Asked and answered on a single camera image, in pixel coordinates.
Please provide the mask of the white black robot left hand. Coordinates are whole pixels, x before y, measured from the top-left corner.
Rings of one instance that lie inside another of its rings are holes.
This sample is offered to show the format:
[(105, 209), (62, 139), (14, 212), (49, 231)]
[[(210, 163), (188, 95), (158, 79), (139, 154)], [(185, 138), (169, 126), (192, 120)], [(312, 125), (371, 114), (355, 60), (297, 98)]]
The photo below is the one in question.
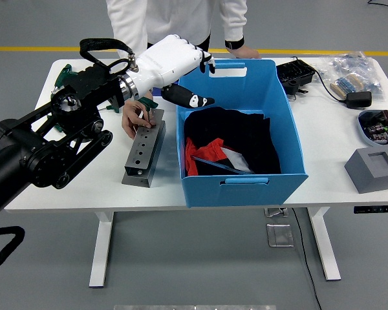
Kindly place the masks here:
[(138, 71), (127, 74), (135, 85), (132, 97), (139, 99), (152, 88), (159, 88), (161, 96), (168, 102), (187, 109), (214, 104), (213, 98), (206, 98), (176, 85), (182, 76), (199, 69), (202, 73), (209, 67), (215, 72), (215, 60), (205, 52), (177, 35), (168, 35), (136, 59)]

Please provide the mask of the person's left hand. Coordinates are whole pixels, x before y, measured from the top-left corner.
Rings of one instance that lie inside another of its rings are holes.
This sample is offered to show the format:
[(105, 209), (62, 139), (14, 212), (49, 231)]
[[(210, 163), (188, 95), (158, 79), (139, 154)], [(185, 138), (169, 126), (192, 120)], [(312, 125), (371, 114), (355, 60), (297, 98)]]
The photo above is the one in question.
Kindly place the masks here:
[(243, 45), (237, 49), (227, 48), (227, 51), (239, 59), (261, 59), (261, 56), (257, 50), (252, 49), (246, 45)]

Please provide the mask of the person's right hand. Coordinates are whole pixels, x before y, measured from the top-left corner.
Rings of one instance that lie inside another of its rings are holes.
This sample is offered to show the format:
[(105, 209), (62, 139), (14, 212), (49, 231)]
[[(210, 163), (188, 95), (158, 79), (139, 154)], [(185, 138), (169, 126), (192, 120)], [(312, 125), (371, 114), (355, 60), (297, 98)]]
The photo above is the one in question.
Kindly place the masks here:
[(156, 125), (151, 111), (139, 102), (128, 99), (122, 108), (122, 128), (133, 140), (139, 127), (152, 128)]

